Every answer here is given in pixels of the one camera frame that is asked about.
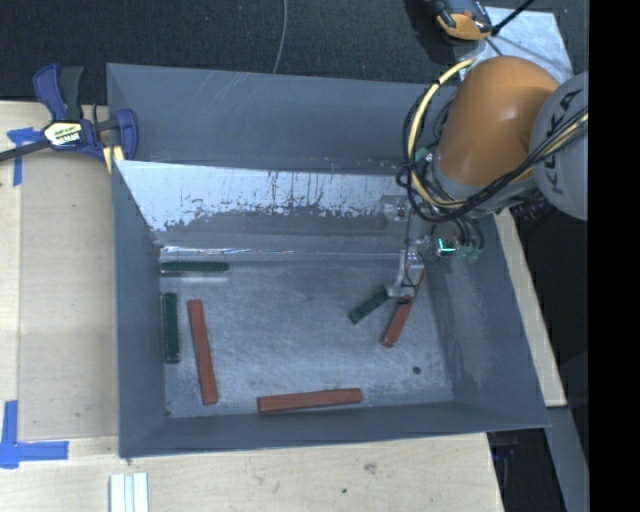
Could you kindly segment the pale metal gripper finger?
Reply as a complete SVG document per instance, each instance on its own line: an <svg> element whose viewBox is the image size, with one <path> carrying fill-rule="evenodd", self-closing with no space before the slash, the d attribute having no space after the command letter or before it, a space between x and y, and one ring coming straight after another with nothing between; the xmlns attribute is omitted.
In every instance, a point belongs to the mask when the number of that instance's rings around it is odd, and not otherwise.
<svg viewBox="0 0 640 512"><path fill-rule="evenodd" d="M419 266L419 255L415 249L404 249L400 252L399 269L391 284L386 286L389 297L399 297L401 295L401 281L407 267Z"/></svg>
<svg viewBox="0 0 640 512"><path fill-rule="evenodd" d="M410 266L405 269L401 281L400 304L408 304L414 301L425 277L423 266Z"/></svg>

